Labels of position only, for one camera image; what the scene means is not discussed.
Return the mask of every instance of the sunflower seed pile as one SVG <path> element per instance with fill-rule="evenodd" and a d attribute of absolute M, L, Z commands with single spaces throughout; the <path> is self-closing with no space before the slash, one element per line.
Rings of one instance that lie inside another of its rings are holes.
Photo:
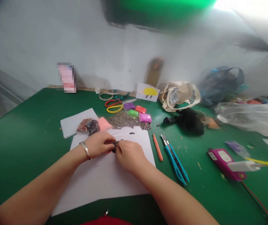
<path fill-rule="evenodd" d="M 108 119 L 108 123 L 112 125 L 113 129 L 121 129 L 122 127 L 140 126 L 142 130 L 151 129 L 152 123 L 140 122 L 138 118 L 129 116 L 127 112 L 118 112 L 114 117 Z"/>

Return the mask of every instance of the green tabletop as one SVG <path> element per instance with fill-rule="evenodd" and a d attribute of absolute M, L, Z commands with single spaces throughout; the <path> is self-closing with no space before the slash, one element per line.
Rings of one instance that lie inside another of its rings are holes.
<path fill-rule="evenodd" d="M 69 151 L 72 137 L 63 138 L 60 120 L 93 108 L 98 117 L 112 116 L 106 111 L 104 101 L 94 92 L 64 93 L 44 88 L 11 112 L 0 118 L 0 204 L 41 174 Z M 207 155 L 209 148 L 225 148 L 235 161 L 243 158 L 230 150 L 224 141 L 236 140 L 241 145 L 256 144 L 248 149 L 252 158 L 268 161 L 268 146 L 264 136 L 245 132 L 229 125 L 223 129 L 205 128 L 203 136 L 185 133 L 178 125 L 157 127 L 166 116 L 159 101 L 138 100 L 135 105 L 147 108 L 152 115 L 149 138 L 156 167 L 179 183 L 164 150 L 160 134 L 173 145 L 186 169 L 190 183 L 185 189 L 191 193 L 220 224 L 268 224 L 268 219 L 239 182 L 222 178 L 220 170 Z M 197 105 L 209 116 L 212 112 Z M 164 158 L 159 161 L 152 134 L 155 134 Z M 245 184 L 262 201 L 268 210 L 268 167 L 248 172 Z M 81 224 L 109 215 L 133 224 L 165 224 L 165 220 L 151 195 L 101 199 L 74 210 L 51 217 L 47 224 Z"/>

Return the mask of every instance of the pencil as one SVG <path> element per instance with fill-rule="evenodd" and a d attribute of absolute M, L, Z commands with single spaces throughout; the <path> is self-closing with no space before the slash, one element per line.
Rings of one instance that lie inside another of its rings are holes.
<path fill-rule="evenodd" d="M 160 161 L 163 161 L 163 156 L 161 154 L 161 151 L 160 151 L 160 148 L 159 148 L 157 139 L 155 137 L 155 134 L 153 134 L 153 139 L 154 139 L 154 142 L 155 142 L 155 146 L 156 146 L 156 149 L 157 149 L 157 153 L 158 153 L 159 159 L 160 159 Z"/>

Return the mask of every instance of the blue utility knife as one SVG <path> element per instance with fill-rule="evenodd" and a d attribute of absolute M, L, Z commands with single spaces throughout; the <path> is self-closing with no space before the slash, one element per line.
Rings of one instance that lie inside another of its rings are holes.
<path fill-rule="evenodd" d="M 174 167 L 175 173 L 177 174 L 179 180 L 183 183 L 183 185 L 186 186 L 187 182 L 189 182 L 189 178 L 185 169 L 180 163 L 180 160 L 177 157 L 176 153 L 174 152 L 174 149 L 172 148 L 171 144 L 169 144 L 169 142 L 166 140 L 166 137 L 162 134 L 161 134 L 161 137 L 164 141 L 165 150 L 170 158 L 171 164 Z"/>

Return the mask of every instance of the pink power bank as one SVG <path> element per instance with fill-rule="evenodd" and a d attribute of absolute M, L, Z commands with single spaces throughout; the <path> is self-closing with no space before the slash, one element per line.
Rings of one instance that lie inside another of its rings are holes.
<path fill-rule="evenodd" d="M 230 170 L 227 164 L 234 162 L 234 160 L 224 148 L 210 148 L 208 155 L 213 159 L 226 178 L 236 181 L 242 181 L 247 178 L 247 175 L 244 172 L 233 172 Z"/>

